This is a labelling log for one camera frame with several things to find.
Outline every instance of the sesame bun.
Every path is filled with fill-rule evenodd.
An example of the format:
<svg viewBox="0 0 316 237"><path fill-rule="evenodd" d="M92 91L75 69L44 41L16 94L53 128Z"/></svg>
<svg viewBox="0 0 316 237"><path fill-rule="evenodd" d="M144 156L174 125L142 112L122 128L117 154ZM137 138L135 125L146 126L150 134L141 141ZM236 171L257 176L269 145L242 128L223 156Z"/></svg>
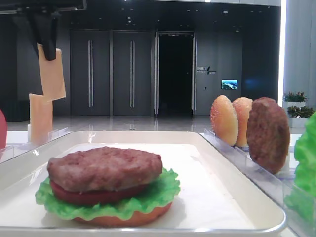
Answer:
<svg viewBox="0 0 316 237"><path fill-rule="evenodd" d="M236 143L238 136L238 118L231 101L220 95L211 108L211 124L215 135L230 146Z"/></svg>
<svg viewBox="0 0 316 237"><path fill-rule="evenodd" d="M233 102L233 107L238 117L238 137L236 146L247 146L247 123L249 119L249 111L251 110L252 99L240 97Z"/></svg>
<svg viewBox="0 0 316 237"><path fill-rule="evenodd" d="M125 221L113 216L97 217L91 221L76 218L75 221L103 227L138 227L155 221L157 218L164 215L170 209L171 205L172 202L165 207L156 207L148 214L136 211L129 220Z"/></svg>

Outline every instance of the ceiling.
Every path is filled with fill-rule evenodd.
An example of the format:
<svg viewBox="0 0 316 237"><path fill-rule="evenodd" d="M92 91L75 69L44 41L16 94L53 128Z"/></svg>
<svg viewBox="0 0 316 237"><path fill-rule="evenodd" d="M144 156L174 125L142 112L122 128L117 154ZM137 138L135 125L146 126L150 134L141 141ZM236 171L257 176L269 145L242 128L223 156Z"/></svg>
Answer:
<svg viewBox="0 0 316 237"><path fill-rule="evenodd" d="M86 11L71 13L71 27L241 32L259 22L271 24L270 19L275 19L276 15L280 15L280 7L204 2L87 0Z"/></svg>

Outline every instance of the marble floor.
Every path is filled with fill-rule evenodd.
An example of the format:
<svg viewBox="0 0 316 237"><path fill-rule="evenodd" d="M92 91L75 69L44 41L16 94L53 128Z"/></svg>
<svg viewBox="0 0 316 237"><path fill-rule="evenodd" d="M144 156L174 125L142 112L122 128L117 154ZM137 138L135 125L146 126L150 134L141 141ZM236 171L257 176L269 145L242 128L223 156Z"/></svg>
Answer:
<svg viewBox="0 0 316 237"><path fill-rule="evenodd" d="M8 131L27 131L29 122L8 123ZM68 128L70 131L83 130L139 130L139 131L193 131L210 129L209 116L198 117L55 117L54 130ZM304 129L291 129L292 134L302 134Z"/></svg>

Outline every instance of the green lettuce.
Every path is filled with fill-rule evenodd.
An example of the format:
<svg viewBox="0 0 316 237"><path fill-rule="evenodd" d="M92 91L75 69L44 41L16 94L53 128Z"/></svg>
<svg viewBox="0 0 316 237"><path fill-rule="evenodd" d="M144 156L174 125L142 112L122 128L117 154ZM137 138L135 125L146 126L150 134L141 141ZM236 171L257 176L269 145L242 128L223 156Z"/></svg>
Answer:
<svg viewBox="0 0 316 237"><path fill-rule="evenodd" d="M316 215L316 113L306 123L306 132L294 149L299 165L295 170L295 185L285 198L288 208L296 211L306 222L314 225Z"/></svg>
<svg viewBox="0 0 316 237"><path fill-rule="evenodd" d="M63 220L72 220L77 217L90 221L101 216L115 216L121 220L129 220L135 211L150 213L156 207L164 207L171 203L174 196L180 192L178 174L173 170L162 169L162 174L139 195L123 200L117 204L95 205L83 207L59 201L53 194L49 178L41 183L35 194L36 203L44 205L45 209L56 214Z"/></svg>

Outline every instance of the dark doorway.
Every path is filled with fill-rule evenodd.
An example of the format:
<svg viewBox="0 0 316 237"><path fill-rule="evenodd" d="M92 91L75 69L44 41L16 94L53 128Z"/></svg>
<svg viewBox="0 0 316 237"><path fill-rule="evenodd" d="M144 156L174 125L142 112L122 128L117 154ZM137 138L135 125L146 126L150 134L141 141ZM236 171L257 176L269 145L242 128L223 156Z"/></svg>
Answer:
<svg viewBox="0 0 316 237"><path fill-rule="evenodd" d="M192 34L159 38L159 116L192 116Z"/></svg>

